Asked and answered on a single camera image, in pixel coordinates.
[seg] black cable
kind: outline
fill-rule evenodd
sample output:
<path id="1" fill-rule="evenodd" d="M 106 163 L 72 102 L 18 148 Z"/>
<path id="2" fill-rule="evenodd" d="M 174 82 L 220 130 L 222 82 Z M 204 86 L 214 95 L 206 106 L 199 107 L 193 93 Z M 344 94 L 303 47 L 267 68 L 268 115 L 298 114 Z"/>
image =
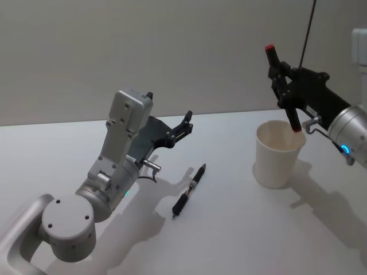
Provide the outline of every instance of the black cable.
<path id="1" fill-rule="evenodd" d="M 310 34 L 311 24 L 312 24 L 312 20 L 314 19 L 315 7 L 316 7 L 316 0 L 314 0 L 314 4 L 312 5 L 312 11 L 311 11 L 311 16 L 310 16 L 309 26 L 307 28 L 306 39 L 304 40 L 302 55 L 300 57 L 300 63 L 299 63 L 299 66 L 300 67 L 302 67 L 304 53 L 306 51 L 307 42 L 309 40 L 309 34 Z"/>

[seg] cup rim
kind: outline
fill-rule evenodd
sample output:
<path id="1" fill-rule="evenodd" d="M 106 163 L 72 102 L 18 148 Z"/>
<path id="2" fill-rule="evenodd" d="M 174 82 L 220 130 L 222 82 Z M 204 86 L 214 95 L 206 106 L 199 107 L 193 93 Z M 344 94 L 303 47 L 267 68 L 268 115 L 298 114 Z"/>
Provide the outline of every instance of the cup rim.
<path id="1" fill-rule="evenodd" d="M 288 124 L 289 126 L 291 126 L 291 124 L 289 123 L 289 122 L 287 122 L 287 121 L 285 121 L 285 120 L 268 120 L 268 121 L 266 121 L 266 122 L 264 122 L 264 123 L 261 123 L 259 126 L 258 126 L 258 128 L 256 129 L 256 140 L 262 145 L 262 146 L 264 146 L 265 148 L 267 148 L 267 149 L 269 149 L 269 150 L 271 150 L 271 151 L 274 151 L 274 152 L 278 152 L 278 153 L 290 153 L 290 152 L 296 152 L 296 151 L 298 151 L 298 150 L 300 150 L 300 149 L 302 149 L 302 147 L 306 144 L 306 135 L 303 133 L 303 131 L 301 131 L 301 132 L 299 132 L 299 133 L 301 133 L 302 134 L 302 136 L 303 136 L 303 144 L 302 144 L 302 146 L 300 146 L 299 148 L 297 148 L 297 149 L 291 149 L 291 150 L 279 150 L 279 149 L 274 149 L 274 148 L 271 148 L 271 147 L 269 147 L 269 146 L 267 146 L 267 145 L 265 145 L 260 139 L 259 139 L 259 135 L 258 135 L 258 132 L 259 132 L 259 129 L 260 129 L 260 127 L 261 126 L 263 126 L 264 124 L 267 124 L 267 123 L 269 123 L 269 122 L 281 122 L 281 123 L 286 123 L 286 124 Z"/>

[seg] red tip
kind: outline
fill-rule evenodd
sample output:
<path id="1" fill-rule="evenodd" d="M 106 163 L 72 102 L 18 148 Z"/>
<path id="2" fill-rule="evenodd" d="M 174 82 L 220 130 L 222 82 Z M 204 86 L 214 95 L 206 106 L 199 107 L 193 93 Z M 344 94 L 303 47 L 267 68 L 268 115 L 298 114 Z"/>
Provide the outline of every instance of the red tip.
<path id="1" fill-rule="evenodd" d="M 265 50 L 271 50 L 271 49 L 273 49 L 274 48 L 274 45 L 273 44 L 270 44 L 270 45 L 267 45 L 266 47 L 265 47 Z"/>

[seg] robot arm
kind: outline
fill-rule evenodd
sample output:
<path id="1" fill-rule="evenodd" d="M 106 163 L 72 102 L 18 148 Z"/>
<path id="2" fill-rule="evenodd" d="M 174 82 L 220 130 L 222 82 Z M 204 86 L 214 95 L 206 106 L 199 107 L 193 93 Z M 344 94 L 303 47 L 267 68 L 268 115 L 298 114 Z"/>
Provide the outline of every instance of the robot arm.
<path id="1" fill-rule="evenodd" d="M 280 62 L 275 47 L 266 47 L 269 61 L 268 77 L 272 80 L 272 89 L 278 99 L 278 106 L 286 110 L 293 131 L 301 131 L 296 109 L 301 109 L 311 120 L 302 126 L 307 133 L 314 124 L 319 124 L 352 165 L 358 161 L 367 168 L 367 114 L 358 107 L 351 106 L 326 87 L 330 78 L 327 73 L 317 73 L 303 67 L 291 68 L 286 62 Z"/>
<path id="2" fill-rule="evenodd" d="M 44 275 L 30 264 L 42 241 L 65 262 L 84 259 L 96 243 L 95 222 L 105 221 L 139 177 L 143 165 L 160 166 L 148 158 L 156 148 L 172 148 L 192 132 L 189 111 L 171 129 L 149 116 L 153 94 L 133 90 L 116 93 L 106 122 L 101 153 L 74 195 L 54 199 L 43 195 L 26 205 L 0 236 L 0 271 L 6 275 Z"/>

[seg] blue led light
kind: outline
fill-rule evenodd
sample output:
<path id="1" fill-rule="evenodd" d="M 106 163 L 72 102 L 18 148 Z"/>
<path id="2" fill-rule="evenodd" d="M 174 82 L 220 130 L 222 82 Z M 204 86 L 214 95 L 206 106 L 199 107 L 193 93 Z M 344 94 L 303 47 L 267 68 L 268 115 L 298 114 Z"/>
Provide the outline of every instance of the blue led light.
<path id="1" fill-rule="evenodd" d="M 345 152 L 346 154 L 348 154 L 348 155 L 349 155 L 350 150 L 349 150 L 349 147 L 348 147 L 347 145 L 343 144 L 343 145 L 341 145 L 341 148 L 344 150 L 344 152 Z"/>

